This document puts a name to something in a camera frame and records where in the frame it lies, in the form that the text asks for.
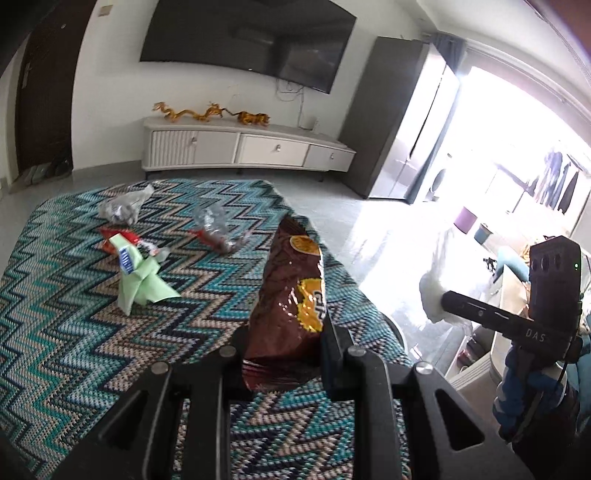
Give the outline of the blue gloved right hand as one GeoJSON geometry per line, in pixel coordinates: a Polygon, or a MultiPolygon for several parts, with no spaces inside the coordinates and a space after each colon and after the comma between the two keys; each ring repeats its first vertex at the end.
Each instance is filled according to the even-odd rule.
{"type": "Polygon", "coordinates": [[[590,421],[588,356],[575,364],[556,362],[542,369],[528,356],[513,346],[505,357],[493,403],[501,437],[507,442],[523,440],[536,428],[552,438],[582,433],[590,421]]]}

